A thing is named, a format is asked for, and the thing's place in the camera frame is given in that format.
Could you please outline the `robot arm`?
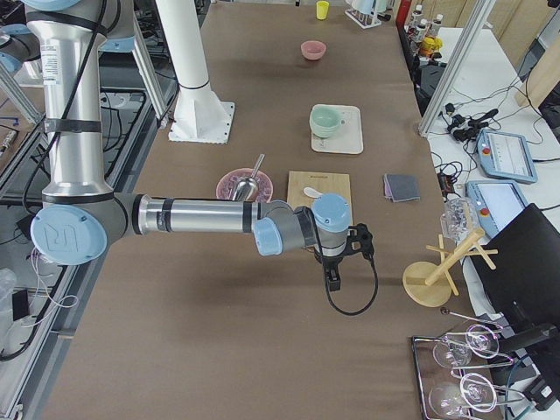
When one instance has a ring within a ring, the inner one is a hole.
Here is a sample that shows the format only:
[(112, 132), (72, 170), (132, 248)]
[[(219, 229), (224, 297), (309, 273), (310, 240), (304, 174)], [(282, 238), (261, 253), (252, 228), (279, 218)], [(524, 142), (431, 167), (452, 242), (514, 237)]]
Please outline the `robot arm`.
[(31, 222), (35, 248), (62, 265), (101, 256), (127, 235), (150, 232), (244, 233), (264, 256), (311, 248), (325, 289), (340, 288), (346, 256), (374, 258), (373, 236), (353, 225), (348, 203), (326, 193), (311, 206), (217, 199), (152, 198), (117, 193), (105, 179), (99, 50), (134, 48), (130, 1), (29, 1), (27, 25), (40, 43), (50, 181)]

